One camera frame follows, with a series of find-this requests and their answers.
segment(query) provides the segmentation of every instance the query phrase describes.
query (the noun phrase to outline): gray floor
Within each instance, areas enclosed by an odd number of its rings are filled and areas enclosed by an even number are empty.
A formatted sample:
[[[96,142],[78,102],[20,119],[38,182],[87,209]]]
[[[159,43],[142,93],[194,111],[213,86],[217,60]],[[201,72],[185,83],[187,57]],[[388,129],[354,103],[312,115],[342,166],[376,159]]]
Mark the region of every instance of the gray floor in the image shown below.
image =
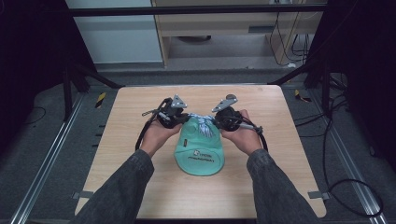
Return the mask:
[[[229,83],[266,83],[286,75],[291,68],[276,64],[272,51],[262,35],[252,36],[212,36],[209,41],[200,38],[174,38],[170,61],[166,68],[148,68],[124,72],[103,72],[102,75],[125,85],[186,85],[186,84],[229,84]],[[317,114],[315,103],[295,98],[295,89],[302,96],[311,97],[298,76],[283,87],[283,92],[294,119]],[[74,215],[77,200],[73,192],[79,192],[88,175],[96,147],[100,142],[102,125],[106,124],[117,91],[90,79],[92,88],[84,94],[80,113],[64,142],[56,163],[52,167],[46,184],[37,198],[30,219],[43,223],[62,223]],[[0,170],[0,219],[11,218],[24,194],[35,178],[41,162],[45,159],[51,142],[59,131],[63,120],[62,86],[43,91],[35,98],[36,108],[29,121],[38,122],[22,127],[12,144],[12,154],[2,159]],[[105,91],[106,98],[101,108],[94,108],[98,95]],[[332,97],[341,93],[332,91]],[[343,142],[353,161],[368,184],[373,186],[384,200],[384,215],[388,223],[396,223],[396,174],[391,171],[385,160],[371,157],[368,144],[344,106],[334,112],[334,126],[342,136]],[[322,172],[323,137],[304,137],[324,132],[322,119],[297,128],[310,162],[319,189],[327,189]],[[327,173],[330,183],[347,177],[347,172],[335,144],[331,138],[326,143]],[[362,210],[360,199],[351,185],[345,184],[336,190],[337,195],[353,208]],[[371,223],[368,218],[359,217],[347,211],[334,199],[326,202],[328,214],[322,219],[325,223]],[[245,220],[206,220],[179,221],[180,223],[250,223]]]

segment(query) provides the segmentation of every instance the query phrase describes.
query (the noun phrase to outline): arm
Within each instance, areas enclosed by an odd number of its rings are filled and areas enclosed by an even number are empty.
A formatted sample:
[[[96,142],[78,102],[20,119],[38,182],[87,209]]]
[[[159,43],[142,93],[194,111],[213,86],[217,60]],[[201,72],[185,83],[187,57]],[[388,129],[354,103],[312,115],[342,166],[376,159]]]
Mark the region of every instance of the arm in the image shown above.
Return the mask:
[[[246,110],[240,112],[248,119]],[[268,152],[262,149],[256,132],[239,128],[235,132],[222,130],[221,134],[249,155],[247,169],[253,180],[258,223],[318,223],[308,202]]]
[[[134,223],[146,185],[154,173],[151,158],[181,125],[165,129],[158,120],[151,123],[138,149],[97,190],[70,223]]]

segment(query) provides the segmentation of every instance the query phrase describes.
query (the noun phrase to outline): white cabinet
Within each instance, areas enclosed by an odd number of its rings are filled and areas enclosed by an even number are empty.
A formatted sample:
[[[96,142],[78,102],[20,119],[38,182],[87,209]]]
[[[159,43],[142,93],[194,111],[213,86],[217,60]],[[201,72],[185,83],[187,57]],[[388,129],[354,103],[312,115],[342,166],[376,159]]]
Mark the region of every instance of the white cabinet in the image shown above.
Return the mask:
[[[69,8],[151,7],[149,0],[66,0]],[[162,63],[153,16],[75,17],[95,64]]]

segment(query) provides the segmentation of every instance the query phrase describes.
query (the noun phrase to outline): wooden table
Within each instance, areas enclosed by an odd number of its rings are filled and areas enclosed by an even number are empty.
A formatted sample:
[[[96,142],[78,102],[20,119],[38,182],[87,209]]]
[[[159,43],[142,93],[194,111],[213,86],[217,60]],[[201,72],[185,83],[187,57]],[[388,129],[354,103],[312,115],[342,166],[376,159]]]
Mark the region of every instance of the wooden table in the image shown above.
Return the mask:
[[[247,109],[251,120],[264,129],[271,156],[318,217],[326,209],[321,199],[309,199],[318,190],[282,90],[278,86],[168,86],[119,90],[84,191],[96,191],[134,153],[136,139],[148,117],[166,97],[178,94],[185,112],[211,115],[211,109],[229,93],[236,95],[235,110]],[[225,165],[212,176],[187,175],[174,158],[178,134],[153,157],[155,172],[148,182],[138,218],[255,218],[248,156],[222,139]],[[76,213],[87,199],[80,199]]]

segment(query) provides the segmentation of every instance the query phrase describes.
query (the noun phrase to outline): gray sleeve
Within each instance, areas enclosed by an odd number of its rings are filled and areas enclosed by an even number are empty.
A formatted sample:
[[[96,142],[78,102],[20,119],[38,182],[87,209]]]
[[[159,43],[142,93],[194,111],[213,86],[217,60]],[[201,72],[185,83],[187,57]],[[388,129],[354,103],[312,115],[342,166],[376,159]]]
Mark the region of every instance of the gray sleeve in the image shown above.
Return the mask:
[[[138,149],[69,223],[134,223],[153,173],[151,158]]]
[[[309,203],[264,149],[247,160],[257,223],[319,223]]]

